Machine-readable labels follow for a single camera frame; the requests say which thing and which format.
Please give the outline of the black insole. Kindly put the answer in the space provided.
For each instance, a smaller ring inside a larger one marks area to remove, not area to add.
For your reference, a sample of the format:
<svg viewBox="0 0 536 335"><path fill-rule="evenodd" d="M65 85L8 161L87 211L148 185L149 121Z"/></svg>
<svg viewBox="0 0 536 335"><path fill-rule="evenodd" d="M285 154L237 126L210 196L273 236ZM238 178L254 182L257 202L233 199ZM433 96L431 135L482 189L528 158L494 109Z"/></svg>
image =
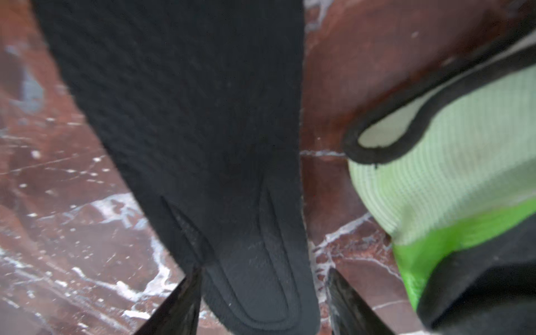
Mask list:
<svg viewBox="0 0 536 335"><path fill-rule="evenodd" d="M316 334L301 1L34 1L62 79L234 334Z"/></svg>

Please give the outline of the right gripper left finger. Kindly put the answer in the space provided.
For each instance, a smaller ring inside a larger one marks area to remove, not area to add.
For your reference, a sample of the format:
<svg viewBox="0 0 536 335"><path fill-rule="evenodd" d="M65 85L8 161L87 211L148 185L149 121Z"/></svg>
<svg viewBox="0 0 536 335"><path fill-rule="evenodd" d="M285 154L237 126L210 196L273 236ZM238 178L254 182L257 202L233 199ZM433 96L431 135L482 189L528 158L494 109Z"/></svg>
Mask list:
<svg viewBox="0 0 536 335"><path fill-rule="evenodd" d="M201 286L202 271L194 269L134 335L196 335Z"/></svg>

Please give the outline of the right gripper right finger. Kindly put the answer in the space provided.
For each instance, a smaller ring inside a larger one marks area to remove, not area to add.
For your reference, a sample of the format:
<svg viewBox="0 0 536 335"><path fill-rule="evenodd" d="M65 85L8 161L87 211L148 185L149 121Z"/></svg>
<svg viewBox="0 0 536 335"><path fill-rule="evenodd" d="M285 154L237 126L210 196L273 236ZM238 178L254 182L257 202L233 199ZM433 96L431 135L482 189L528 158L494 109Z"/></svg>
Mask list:
<svg viewBox="0 0 536 335"><path fill-rule="evenodd" d="M334 335L395 335L335 268L325 287Z"/></svg>

